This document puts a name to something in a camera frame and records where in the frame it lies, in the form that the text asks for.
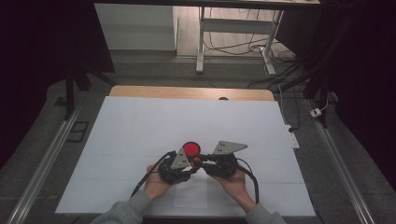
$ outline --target red object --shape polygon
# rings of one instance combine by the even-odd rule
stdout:
[[[194,158],[194,160],[192,161],[192,162],[190,162],[190,166],[192,167],[192,168],[199,168],[198,166],[196,166],[195,164],[194,164],[194,161],[200,161],[201,159],[199,159],[199,157],[195,157]]]
[[[195,142],[188,142],[184,144],[183,149],[184,153],[186,153],[188,157],[196,156],[201,152],[201,147]]]

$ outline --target metal frame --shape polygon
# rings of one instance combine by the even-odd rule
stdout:
[[[308,112],[315,109],[313,107],[312,100],[305,100],[306,108]],[[324,146],[326,147],[330,158],[332,159],[332,163],[334,164],[335,170],[337,171],[338,175],[340,176],[341,182],[344,185],[346,193],[350,197],[350,201],[352,202],[356,214],[358,215],[361,223],[363,224],[375,224],[375,221],[371,215],[369,207],[367,206],[366,201],[364,201],[363,197],[361,196],[361,192],[359,191],[358,186],[356,186],[355,181],[352,178],[349,170],[347,169],[346,164],[338,151],[337,146],[335,145],[334,141],[332,140],[332,136],[330,135],[327,129],[324,129],[318,119],[314,120],[315,126],[317,127],[318,133],[320,138],[323,141]]]
[[[262,57],[265,62],[269,75],[275,75],[276,71],[271,62],[269,52],[275,38],[277,27],[282,17],[283,11],[276,11],[273,21],[241,21],[241,20],[227,20],[227,19],[206,19],[205,8],[201,7],[200,27],[199,27],[199,42],[197,52],[196,73],[202,74],[204,72],[204,33],[236,33],[236,34],[258,34],[268,35],[265,48],[262,49]]]
[[[82,99],[79,101],[76,109],[71,114],[69,120],[64,120],[61,124],[61,127],[55,134],[55,137],[50,143],[46,154],[44,155],[41,162],[38,164],[38,167],[35,170],[32,178],[30,179],[29,184],[27,185],[20,200],[12,211],[11,216],[8,218],[7,224],[23,223],[28,216],[29,211],[35,202],[35,198],[37,197],[44,182],[46,181],[47,176],[50,173],[50,169],[52,168],[53,163],[58,157],[58,154],[61,151],[62,146],[64,145],[64,141],[66,140],[67,135],[73,127],[73,124],[86,101],[87,95],[88,93],[83,93]]]

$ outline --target metal rail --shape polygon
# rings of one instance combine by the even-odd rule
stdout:
[[[37,169],[35,170],[35,173],[30,179],[29,184],[27,185],[20,200],[15,206],[14,211],[8,218],[7,224],[23,223],[26,219],[30,209],[35,202],[35,198],[43,187],[43,184],[46,181],[48,174],[50,173],[50,169],[52,168],[53,163],[58,157],[62,146],[64,145],[64,141],[66,140],[68,133],[73,127],[73,124],[87,99],[87,95],[88,93],[83,93],[82,99],[79,101],[75,111],[70,116],[70,119],[64,120],[61,124],[61,127],[59,128],[54,139],[49,145],[46,154],[44,155]]]
[[[315,109],[312,106],[312,100],[305,100],[305,105],[309,111]],[[350,201],[352,202],[353,206],[355,207],[356,213],[361,220],[362,224],[375,224],[375,221],[370,213],[370,210],[367,206],[366,201],[364,201],[363,197],[361,196],[361,192],[359,191],[358,187],[356,186],[350,172],[347,169],[346,164],[338,151],[337,146],[335,145],[334,141],[332,140],[332,136],[330,135],[327,129],[324,129],[318,119],[314,120],[315,126],[317,127],[318,133],[320,138],[325,145],[330,158],[332,159],[332,163],[334,164],[335,170],[337,171],[338,175],[341,178],[341,182],[344,185],[346,193],[350,197]]]

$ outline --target table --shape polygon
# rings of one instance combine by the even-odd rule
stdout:
[[[183,87],[115,86],[110,96],[134,96],[176,99],[213,99],[227,97],[229,100],[274,101],[274,95],[267,90],[237,90]]]
[[[144,86],[117,86],[105,99],[56,213],[104,213],[114,202],[127,200],[146,166],[165,152],[195,141],[201,153],[211,154],[219,140],[247,144],[235,156],[250,165],[270,212],[315,215],[271,92]],[[247,190],[254,195],[249,180]],[[242,217],[244,212],[199,170],[146,215]]]

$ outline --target hand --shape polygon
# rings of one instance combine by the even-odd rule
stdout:
[[[245,173],[236,170],[235,174],[228,178],[221,178],[211,175],[212,178],[219,181],[224,190],[244,209],[246,213],[252,210],[256,204],[248,195],[246,187]]]
[[[153,165],[151,164],[147,168],[147,172],[151,170]],[[155,200],[163,196],[172,186],[164,182],[159,173],[152,173],[146,180],[145,192],[151,200]]]

